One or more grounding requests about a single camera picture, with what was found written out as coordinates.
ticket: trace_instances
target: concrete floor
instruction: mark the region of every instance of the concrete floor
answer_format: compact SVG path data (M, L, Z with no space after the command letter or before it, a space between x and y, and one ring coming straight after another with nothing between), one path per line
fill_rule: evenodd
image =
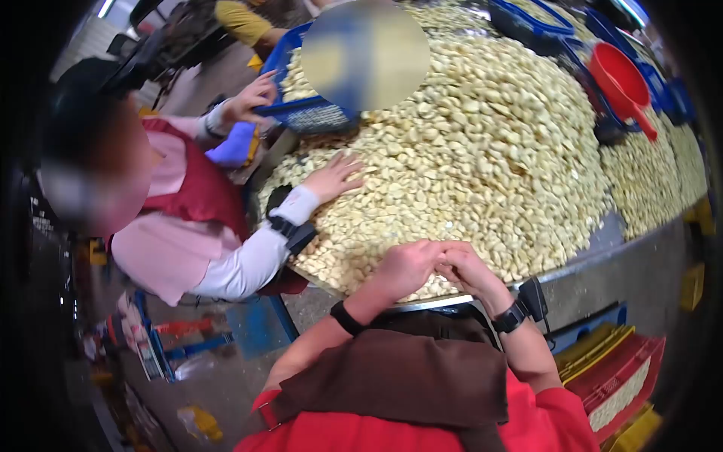
M167 114L195 115L218 94L233 95L254 77L246 68L251 53L234 45L213 64L184 73L166 101ZM662 336L674 331L678 317L681 275L688 259L687 234L682 222L672 223L658 234L611 260L577 274L544 285L552 329L560 328L607 306L627 300L628 323L637 331ZM95 284L99 315L112 311L121 285L115 275L110 284ZM183 302L193 303L193 297ZM325 315L335 300L319 289L307 289L298 296L284 297L288 311L302 333ZM205 312L220 312L225 304L204 307L170 308L155 297L148 300L150 316L156 322L196 319ZM669 343L675 340L669 337ZM123 356L127 380L141 399L165 425L181 452L230 451L238 440L237 427L249 412L254 397L282 349L245 360L234 346L213 355L213 367L197 372L188 380L169 384L149 382L133 354ZM223 431L223 440L205 444L189 435L176 416L176 410L198 405L211 413Z

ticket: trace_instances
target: wall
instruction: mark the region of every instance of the wall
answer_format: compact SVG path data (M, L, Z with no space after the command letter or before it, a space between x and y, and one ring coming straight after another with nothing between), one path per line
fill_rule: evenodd
M110 22L95 15L90 16L58 58L51 72L51 81L57 81L63 72L84 58L97 56L102 59L112 59L112 55L107 54L106 49L118 33L121 33L121 30ZM151 107L159 90L158 84L146 82L136 96L139 104Z

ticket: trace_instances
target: woman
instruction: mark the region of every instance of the woman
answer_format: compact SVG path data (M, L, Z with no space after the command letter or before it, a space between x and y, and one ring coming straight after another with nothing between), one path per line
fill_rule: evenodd
M409 327L404 317L365 329L433 271L480 299L492 319L515 303L467 242L390 248L343 309L335 306L273 365L234 450L599 450L581 400L563 388L529 319L500 333L504 355L483 341L438 339L450 334L399 333ZM413 322L460 329L462 320L425 314Z
M249 233L239 188L204 150L234 124L264 120L252 109L273 102L274 72L200 118L141 119L131 92L107 92L117 71L112 61L86 59L57 82L38 172L55 213L91 236L113 234L116 264L171 306L186 292L239 299L269 285L289 256L288 239L267 221ZM337 155L270 215L303 224L319 205L360 187L346 177L361 167L353 155ZM288 271L266 293L306 284Z

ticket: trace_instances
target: black watch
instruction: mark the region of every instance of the black watch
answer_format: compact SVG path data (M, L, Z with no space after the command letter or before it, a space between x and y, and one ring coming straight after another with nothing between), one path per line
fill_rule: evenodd
M356 337L359 333L366 330L367 327L362 325L361 323L357 322L354 317L352 317L344 307L344 301L340 301L336 304L334 304L331 307L331 311L329 311L329 315L334 317L337 322L339 322L339 325L341 325L344 330L346 330L347 333L351 334L352 336Z
M492 321L492 327L498 333L512 333L518 326L522 325L528 315L530 313L525 308L525 305L515 300L512 306Z
M317 236L317 230L311 221L297 226L280 216L268 217L271 229L288 239L286 248L292 255L299 254Z

